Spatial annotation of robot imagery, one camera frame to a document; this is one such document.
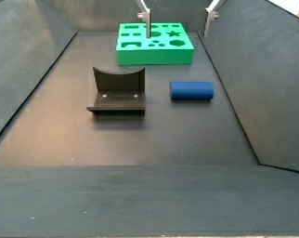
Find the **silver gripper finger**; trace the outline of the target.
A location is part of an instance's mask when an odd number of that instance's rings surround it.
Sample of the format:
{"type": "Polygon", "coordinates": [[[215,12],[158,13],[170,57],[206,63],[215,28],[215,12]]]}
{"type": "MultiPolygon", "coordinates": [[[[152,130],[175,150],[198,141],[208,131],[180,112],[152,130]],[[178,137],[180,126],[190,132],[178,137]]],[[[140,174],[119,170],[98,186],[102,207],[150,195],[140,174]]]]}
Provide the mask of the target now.
{"type": "Polygon", "coordinates": [[[135,0],[140,12],[138,13],[138,18],[146,22],[147,25],[147,38],[151,38],[151,10],[146,4],[144,0],[135,0]]]}
{"type": "Polygon", "coordinates": [[[206,17],[203,36],[208,35],[211,22],[219,17],[219,12],[216,11],[219,3],[220,3],[220,0],[214,0],[210,6],[206,8],[207,17],[206,17]]]}

